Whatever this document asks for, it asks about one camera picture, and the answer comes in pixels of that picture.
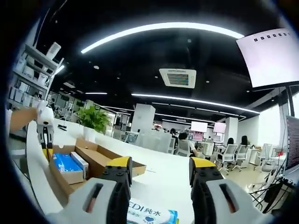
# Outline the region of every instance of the green plant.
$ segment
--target green plant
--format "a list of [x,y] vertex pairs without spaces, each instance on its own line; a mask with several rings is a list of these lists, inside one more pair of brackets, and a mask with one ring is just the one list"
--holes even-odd
[[81,107],[78,117],[80,124],[102,133],[106,132],[106,126],[110,123],[108,115],[104,111],[96,110],[94,106],[89,109]]

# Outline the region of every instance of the open cardboard box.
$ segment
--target open cardboard box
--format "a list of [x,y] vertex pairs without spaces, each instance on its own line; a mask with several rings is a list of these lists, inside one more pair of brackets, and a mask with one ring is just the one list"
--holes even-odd
[[[69,154],[73,151],[78,153],[89,164],[86,178],[87,180],[92,177],[99,177],[105,171],[107,162],[121,157],[120,155],[113,153],[100,145],[80,138],[77,139],[76,145],[74,146],[63,146],[62,148],[56,145],[53,146],[53,153]],[[86,182],[84,181],[76,184],[68,184],[68,182],[59,172],[52,158],[50,158],[49,167],[60,187],[67,196],[69,196]],[[144,174],[145,168],[145,165],[133,161],[132,176],[134,177]]]

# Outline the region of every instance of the potted plant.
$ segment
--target potted plant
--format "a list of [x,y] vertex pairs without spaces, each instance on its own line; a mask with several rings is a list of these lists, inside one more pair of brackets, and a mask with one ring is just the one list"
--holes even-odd
[[105,112],[96,110],[94,106],[89,109],[80,108],[78,111],[80,124],[84,126],[83,136],[87,141],[95,142],[96,132],[105,134],[106,126],[110,123]]

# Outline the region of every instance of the ceiling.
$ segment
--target ceiling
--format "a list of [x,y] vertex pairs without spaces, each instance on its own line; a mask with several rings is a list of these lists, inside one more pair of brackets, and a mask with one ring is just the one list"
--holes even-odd
[[[156,113],[173,116],[212,121],[231,116],[220,111],[252,117],[256,114],[214,105],[131,96],[131,93],[164,95],[238,107],[257,101],[271,90],[250,91],[248,70],[233,37],[196,29],[158,29],[118,38],[85,54],[81,50],[120,31],[161,22],[204,23],[244,36],[278,28],[277,18],[257,2],[144,0],[108,1],[103,5],[93,0],[69,0],[65,4],[57,1],[44,21],[37,48],[46,53],[53,42],[62,46],[55,59],[65,58],[66,68],[56,75],[54,91],[63,88],[69,92],[71,89],[63,83],[71,82],[76,87],[73,89],[76,98],[90,99],[100,105],[133,109],[136,103],[155,102],[204,109],[153,104]],[[159,68],[196,70],[195,88],[165,86]],[[85,95],[77,90],[106,92],[107,95]],[[270,99],[256,110],[275,103]]]

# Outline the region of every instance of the white table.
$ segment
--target white table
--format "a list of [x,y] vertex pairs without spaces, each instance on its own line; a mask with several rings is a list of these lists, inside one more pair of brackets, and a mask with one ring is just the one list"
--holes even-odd
[[[67,132],[58,129],[58,124],[67,125]],[[83,136],[82,126],[58,119],[55,119],[54,131],[54,145],[74,145],[76,138]],[[133,178],[133,198],[178,211],[181,223],[193,221],[189,158],[141,148],[102,134],[97,134],[96,143],[121,156],[132,156],[134,161],[147,165],[145,174]],[[34,121],[28,126],[26,147],[29,175],[41,209],[45,214],[60,211],[63,206],[58,200],[59,192],[52,189],[58,186],[42,153]]]

